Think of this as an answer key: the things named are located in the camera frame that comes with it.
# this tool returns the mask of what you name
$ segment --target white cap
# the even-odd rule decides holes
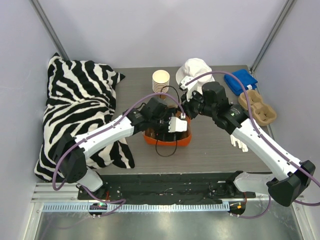
[[[182,79],[186,76],[190,77],[197,77],[200,76],[201,74],[205,74],[207,72],[211,72],[212,69],[209,67],[205,61],[203,61],[200,58],[190,58],[188,59],[185,64],[179,68],[179,70],[175,74],[175,80],[176,82],[179,83],[181,82]],[[199,85],[203,85],[208,82],[214,82],[215,79],[212,76],[212,74],[203,76],[198,80]]]

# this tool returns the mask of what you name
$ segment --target black and white striped blanket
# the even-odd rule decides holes
[[[116,109],[116,84],[125,76],[109,65],[93,61],[65,61],[57,53],[48,64],[47,101],[43,115],[43,143],[34,168],[37,177],[51,181],[53,155],[61,136],[84,134],[111,121]],[[134,168],[131,151],[123,138],[86,160],[93,169],[113,163]]]

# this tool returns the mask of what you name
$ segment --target white wall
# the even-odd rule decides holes
[[[40,0],[72,59],[252,65],[286,0]]]
[[[266,103],[278,113],[272,130],[277,142],[302,161],[316,164],[320,179],[320,1],[300,0],[293,7],[256,71]],[[312,183],[309,202],[320,202]],[[319,207],[307,207],[318,230]]]
[[[0,3],[0,239],[18,240],[36,184],[47,64],[55,47],[27,0]]]

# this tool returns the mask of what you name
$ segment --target orange basket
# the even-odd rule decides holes
[[[191,138],[192,138],[192,134],[191,134],[191,127],[190,127],[190,118],[186,117],[186,120],[188,122],[188,126],[187,126],[187,130],[185,132],[182,133],[182,138],[180,140],[177,141],[160,141],[158,140],[157,145],[158,146],[180,146],[180,147],[185,147],[188,146]],[[143,137],[144,140],[146,141],[147,144],[150,145],[156,145],[157,140],[155,139],[155,131],[152,128],[148,128],[147,130],[145,130],[143,133]]]

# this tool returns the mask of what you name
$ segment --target blue cloth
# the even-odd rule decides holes
[[[247,72],[247,70],[241,69],[233,72],[232,74],[235,75],[242,82],[246,90],[248,90],[248,85],[251,85],[252,89],[257,88],[256,83],[258,81],[253,76],[251,76]],[[224,81],[235,95],[239,96],[243,92],[240,84],[233,77],[229,75],[224,75]]]

